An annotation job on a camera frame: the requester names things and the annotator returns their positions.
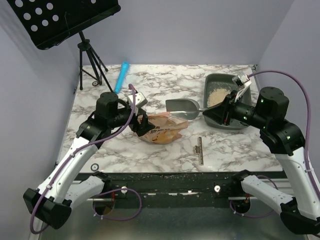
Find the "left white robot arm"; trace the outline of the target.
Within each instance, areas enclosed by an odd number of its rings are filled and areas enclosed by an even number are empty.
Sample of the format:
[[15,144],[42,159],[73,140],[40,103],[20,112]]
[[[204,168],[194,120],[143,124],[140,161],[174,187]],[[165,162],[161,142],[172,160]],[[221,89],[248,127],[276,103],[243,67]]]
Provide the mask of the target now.
[[119,135],[126,127],[130,127],[139,137],[155,128],[142,109],[148,102],[146,97],[133,90],[126,98],[124,101],[116,93],[102,93],[95,111],[79,126],[63,159],[36,189],[25,191],[23,200],[31,214],[30,230],[33,234],[41,233],[34,229],[35,218],[57,230],[66,223],[72,210],[87,199],[95,196],[104,198],[121,191],[107,174],[97,169],[80,184],[73,186],[72,183],[102,144]]

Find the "orange cat litter bag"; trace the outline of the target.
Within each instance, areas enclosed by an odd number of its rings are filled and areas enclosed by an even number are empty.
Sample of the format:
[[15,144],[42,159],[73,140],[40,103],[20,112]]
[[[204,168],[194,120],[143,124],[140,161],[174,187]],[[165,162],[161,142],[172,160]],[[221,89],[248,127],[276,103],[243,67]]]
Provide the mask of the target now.
[[142,141],[159,145],[170,144],[181,138],[180,131],[187,129],[189,126],[188,120],[172,115],[170,112],[149,115],[148,121],[155,128],[138,138]]

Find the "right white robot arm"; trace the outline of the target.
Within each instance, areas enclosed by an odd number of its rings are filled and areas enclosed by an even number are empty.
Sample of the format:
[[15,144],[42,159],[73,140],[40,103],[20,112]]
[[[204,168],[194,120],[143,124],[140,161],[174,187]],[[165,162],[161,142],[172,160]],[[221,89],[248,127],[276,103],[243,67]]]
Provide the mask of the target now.
[[241,196],[252,195],[272,208],[292,233],[320,233],[320,198],[309,177],[305,159],[306,140],[300,128],[285,119],[289,99],[276,87],[260,90],[255,106],[236,101],[236,91],[226,95],[223,102],[206,109],[203,115],[220,125],[231,120],[259,129],[260,138],[275,155],[284,170],[294,195],[289,195],[262,182],[253,173],[243,170],[230,183],[230,191]]

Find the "silver metal litter scoop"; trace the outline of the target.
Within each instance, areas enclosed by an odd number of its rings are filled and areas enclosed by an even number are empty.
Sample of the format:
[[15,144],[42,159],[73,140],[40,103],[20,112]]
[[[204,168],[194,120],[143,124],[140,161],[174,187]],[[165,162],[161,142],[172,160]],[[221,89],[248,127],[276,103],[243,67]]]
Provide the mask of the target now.
[[167,99],[165,107],[171,115],[189,121],[196,119],[200,113],[208,110],[208,108],[200,108],[199,103],[190,98]]

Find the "dark green litter tray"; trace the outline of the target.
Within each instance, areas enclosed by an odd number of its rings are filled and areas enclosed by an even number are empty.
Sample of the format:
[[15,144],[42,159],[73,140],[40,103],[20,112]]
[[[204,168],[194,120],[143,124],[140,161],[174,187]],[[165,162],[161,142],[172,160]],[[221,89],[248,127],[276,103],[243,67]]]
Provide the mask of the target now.
[[[209,93],[217,88],[225,88],[231,91],[237,90],[237,85],[232,81],[234,75],[231,74],[222,74],[222,73],[212,73],[209,74],[205,79],[204,85],[204,100],[203,100],[203,107],[208,108],[207,100]],[[247,128],[246,125],[242,124],[237,120],[232,120],[230,125],[219,125],[213,120],[208,117],[204,117],[206,124],[213,128],[223,129],[223,130],[242,130]]]

